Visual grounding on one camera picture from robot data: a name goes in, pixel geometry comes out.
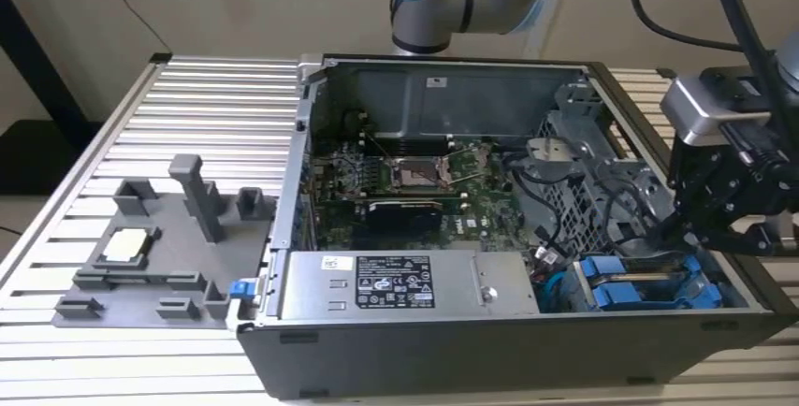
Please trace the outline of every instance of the power supply label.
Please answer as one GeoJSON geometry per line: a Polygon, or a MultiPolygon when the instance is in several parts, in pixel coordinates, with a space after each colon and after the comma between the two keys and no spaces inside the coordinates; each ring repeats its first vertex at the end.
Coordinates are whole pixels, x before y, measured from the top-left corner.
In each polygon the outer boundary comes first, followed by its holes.
{"type": "Polygon", "coordinates": [[[436,307],[429,256],[359,256],[356,277],[359,308],[436,307]]]}

